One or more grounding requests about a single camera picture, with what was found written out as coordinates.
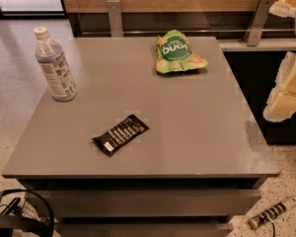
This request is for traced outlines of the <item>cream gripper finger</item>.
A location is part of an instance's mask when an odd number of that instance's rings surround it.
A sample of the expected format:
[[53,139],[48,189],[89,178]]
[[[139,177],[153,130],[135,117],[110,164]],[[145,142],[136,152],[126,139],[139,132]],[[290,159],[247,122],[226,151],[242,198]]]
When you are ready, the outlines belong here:
[[296,0],[278,0],[269,8],[269,13],[282,18],[295,18]]
[[282,59],[275,87],[270,91],[263,117],[272,122],[290,119],[296,113],[296,53],[288,51]]

